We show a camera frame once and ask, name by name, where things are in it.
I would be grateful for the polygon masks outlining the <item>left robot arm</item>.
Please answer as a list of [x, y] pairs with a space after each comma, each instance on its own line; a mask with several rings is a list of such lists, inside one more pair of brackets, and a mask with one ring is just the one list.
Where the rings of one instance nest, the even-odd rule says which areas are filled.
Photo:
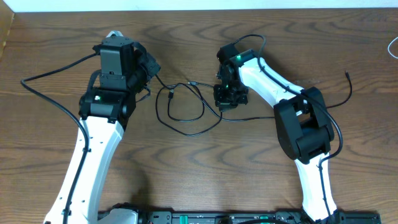
[[81, 128], [65, 179], [44, 223], [140, 223], [126, 205], [99, 213], [100, 198], [113, 154], [138, 102], [136, 95], [160, 65], [135, 40], [111, 31], [94, 46], [101, 68], [92, 73], [79, 102]]

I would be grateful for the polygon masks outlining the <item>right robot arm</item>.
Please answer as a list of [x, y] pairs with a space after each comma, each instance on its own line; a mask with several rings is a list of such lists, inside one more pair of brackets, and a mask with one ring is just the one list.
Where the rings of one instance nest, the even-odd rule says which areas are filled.
[[310, 222], [333, 223], [336, 204], [327, 168], [319, 166], [329, 155], [334, 138], [323, 96], [315, 87], [304, 89], [274, 71], [253, 49], [239, 52], [234, 44], [221, 47], [214, 86], [220, 112], [248, 103], [254, 90], [274, 110], [279, 144], [298, 169], [303, 192], [302, 208]]

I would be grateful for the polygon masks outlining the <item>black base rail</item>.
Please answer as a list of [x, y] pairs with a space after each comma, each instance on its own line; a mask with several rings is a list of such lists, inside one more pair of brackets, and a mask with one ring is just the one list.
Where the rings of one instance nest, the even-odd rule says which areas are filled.
[[176, 211], [172, 208], [143, 207], [130, 203], [117, 203], [110, 209], [98, 212], [100, 223], [381, 223], [375, 212], [346, 212], [337, 210], [332, 219], [313, 221], [301, 209], [276, 211]]

